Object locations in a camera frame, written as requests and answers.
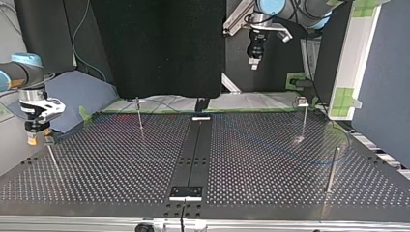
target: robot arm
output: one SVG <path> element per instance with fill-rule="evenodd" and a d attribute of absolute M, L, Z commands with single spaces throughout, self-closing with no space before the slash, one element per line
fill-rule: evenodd
<path fill-rule="evenodd" d="M 335 5 L 327 0 L 243 0 L 230 18 L 223 24 L 224 34 L 233 36 L 242 27 L 250 29 L 250 45 L 247 49 L 249 64 L 257 69 L 264 53 L 264 43 L 272 31 L 287 43 L 292 38 L 290 32 L 274 17 L 301 24 L 305 28 L 320 29 L 329 20 Z"/>
<path fill-rule="evenodd" d="M 50 121 L 59 117 L 66 106 L 49 98 L 45 91 L 42 61 L 38 55 L 17 53 L 12 62 L 0 64 L 0 92 L 18 89 L 21 110 L 27 115 L 24 127 L 28 143 L 37 144 L 37 134 L 50 134 Z"/>

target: black backdrop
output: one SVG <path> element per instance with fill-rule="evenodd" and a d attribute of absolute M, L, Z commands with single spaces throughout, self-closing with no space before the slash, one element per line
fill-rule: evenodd
<path fill-rule="evenodd" d="M 122 98 L 216 98 L 225 0 L 94 0 L 94 15 Z"/>
<path fill-rule="evenodd" d="M 23 38 L 34 42 L 26 43 L 28 50 L 40 53 L 48 70 L 72 70 L 70 41 L 88 0 L 15 1 L 17 11 L 25 11 L 20 21 Z M 75 46 L 85 61 L 101 69 L 108 82 L 118 87 L 122 98 L 166 94 L 214 98 L 220 93 L 221 72 L 245 92 L 285 91 L 286 75 L 304 70 L 300 26 L 283 22 L 294 39 L 282 43 L 271 35 L 258 71 L 251 71 L 246 54 L 249 30 L 232 38 L 221 35 L 226 15 L 239 2 L 92 0 Z M 48 12 L 55 14 L 50 18 Z M 102 78 L 81 62 L 77 69 Z"/>

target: black center rail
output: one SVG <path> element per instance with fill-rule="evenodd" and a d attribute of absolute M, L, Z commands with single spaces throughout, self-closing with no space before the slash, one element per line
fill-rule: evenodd
<path fill-rule="evenodd" d="M 141 130 L 103 115 L 53 147 L 57 166 L 44 150 L 0 177 L 0 215 L 410 222 L 407 179 L 323 115 L 303 118 L 142 115 Z M 171 201 L 178 189 L 201 201 Z"/>

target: gray wall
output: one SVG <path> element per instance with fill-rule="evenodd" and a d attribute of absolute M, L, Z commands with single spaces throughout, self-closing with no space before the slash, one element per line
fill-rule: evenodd
<path fill-rule="evenodd" d="M 3 2 L 14 4 L 13 0 L 1 0 Z M 2 8 L 11 18 L 13 23 L 18 26 L 15 15 L 9 10 Z M 15 29 L 10 25 L 7 19 L 0 11 L 0 62 L 10 61 L 10 56 L 19 51 L 25 51 L 25 45 L 22 38 Z M 4 104 L 15 101 L 16 94 L 1 98 Z M 10 116 L 0 117 L 0 121 Z M 25 160 L 30 155 L 39 151 L 42 147 L 31 147 L 27 144 L 27 136 L 24 130 L 23 122 L 16 118 L 11 118 L 0 123 L 0 175 L 14 167 L 16 164 Z"/>
<path fill-rule="evenodd" d="M 410 1 L 383 5 L 353 127 L 410 168 Z"/>

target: green tape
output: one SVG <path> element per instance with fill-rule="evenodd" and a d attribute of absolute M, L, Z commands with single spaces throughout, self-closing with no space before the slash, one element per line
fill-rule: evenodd
<path fill-rule="evenodd" d="M 290 72 L 287 74 L 286 77 L 286 90 L 296 90 L 296 91 L 303 91 L 303 87 L 296 87 L 296 85 L 293 85 L 290 83 L 291 80 L 305 80 L 307 78 L 307 75 L 304 72 Z"/>
<path fill-rule="evenodd" d="M 331 116 L 333 117 L 347 117 L 350 107 L 353 105 L 353 88 L 337 88 L 332 109 Z"/>
<path fill-rule="evenodd" d="M 6 108 L 3 103 L 0 103 L 0 117 L 10 115 L 11 112 Z"/>
<path fill-rule="evenodd" d="M 379 0 L 356 0 L 353 17 L 371 17 L 374 9 L 379 5 Z"/>
<path fill-rule="evenodd" d="M 79 107 L 79 115 L 81 116 L 82 120 L 84 121 L 84 127 L 90 126 L 90 124 L 93 122 L 93 116 L 91 116 L 87 113 L 84 106 Z"/>
<path fill-rule="evenodd" d="M 338 0 L 329 0 L 326 4 L 328 5 L 328 6 L 331 6 L 331 7 L 336 7 L 336 6 L 338 6 L 338 5 L 340 5 L 340 1 L 338 1 Z"/>
<path fill-rule="evenodd" d="M 282 113 L 296 112 L 299 108 L 237 108 L 237 109 L 207 109 L 206 113 Z"/>
<path fill-rule="evenodd" d="M 314 96 L 313 99 L 311 100 L 310 109 L 312 110 L 316 109 L 317 102 L 319 102 L 319 98 L 317 96 Z"/>

